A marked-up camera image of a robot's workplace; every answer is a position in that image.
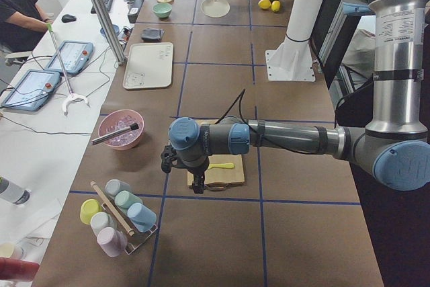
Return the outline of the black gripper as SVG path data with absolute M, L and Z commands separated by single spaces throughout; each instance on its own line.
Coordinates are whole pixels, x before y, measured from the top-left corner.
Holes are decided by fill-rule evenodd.
M 195 194 L 203 194 L 205 190 L 205 172 L 209 162 L 202 163 L 196 167 L 188 167 L 187 170 L 193 175 L 192 190 Z

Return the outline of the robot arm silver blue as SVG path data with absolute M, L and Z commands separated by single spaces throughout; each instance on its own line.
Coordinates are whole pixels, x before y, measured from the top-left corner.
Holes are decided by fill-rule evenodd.
M 225 117 L 198 124 L 182 117 L 169 127 L 161 168 L 186 169 L 201 194 L 212 155 L 243 155 L 273 147 L 303 155 L 332 155 L 360 166 L 378 182 L 411 191 L 429 182 L 427 128 L 419 119 L 425 5 L 429 0 L 343 0 L 349 15 L 376 16 L 373 118 L 363 128 L 308 127 Z

